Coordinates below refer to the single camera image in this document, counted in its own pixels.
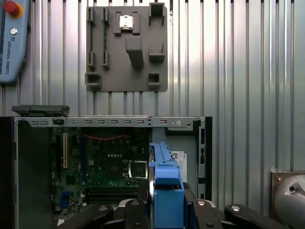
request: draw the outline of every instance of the blue plastic bracket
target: blue plastic bracket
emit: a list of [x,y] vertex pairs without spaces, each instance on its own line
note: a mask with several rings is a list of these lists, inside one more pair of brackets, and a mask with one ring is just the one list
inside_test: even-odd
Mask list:
[[172,159],[171,151],[164,142],[151,143],[150,150],[155,161],[154,176],[154,227],[183,228],[184,187],[180,167]]

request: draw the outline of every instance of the red wire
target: red wire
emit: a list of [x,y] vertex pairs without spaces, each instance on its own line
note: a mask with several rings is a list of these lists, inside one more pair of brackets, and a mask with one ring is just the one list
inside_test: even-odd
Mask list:
[[93,137],[93,136],[90,136],[90,135],[84,135],[84,136],[87,137],[87,138],[91,138],[91,139],[95,139],[95,140],[99,140],[99,141],[107,141],[107,140],[114,140],[114,139],[118,139],[118,138],[121,138],[121,137],[125,137],[126,135],[119,135],[119,136],[116,136],[116,137],[108,137],[108,138]]

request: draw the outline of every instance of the metal wall panel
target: metal wall panel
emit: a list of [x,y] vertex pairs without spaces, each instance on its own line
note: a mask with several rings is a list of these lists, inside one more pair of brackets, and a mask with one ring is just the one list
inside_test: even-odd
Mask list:
[[305,1],[162,0],[168,91],[87,92],[86,7],[149,2],[32,2],[27,65],[16,87],[2,86],[0,115],[66,104],[74,116],[212,116],[213,201],[267,214],[268,172],[305,169]]

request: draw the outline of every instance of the white label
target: white label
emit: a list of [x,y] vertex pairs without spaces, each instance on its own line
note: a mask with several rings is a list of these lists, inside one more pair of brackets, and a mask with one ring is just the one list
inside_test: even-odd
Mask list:
[[173,159],[178,163],[182,181],[187,182],[187,156],[183,151],[172,151]]
[[58,220],[58,223],[57,223],[57,226],[59,226],[60,224],[64,223],[65,221],[63,219],[59,219]]

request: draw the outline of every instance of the gray mounting board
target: gray mounting board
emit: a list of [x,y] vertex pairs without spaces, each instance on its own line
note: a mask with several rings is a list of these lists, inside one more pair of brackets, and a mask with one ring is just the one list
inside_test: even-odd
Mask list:
[[[123,28],[123,18],[131,18]],[[140,7],[87,8],[89,91],[166,91],[167,8],[164,3]]]

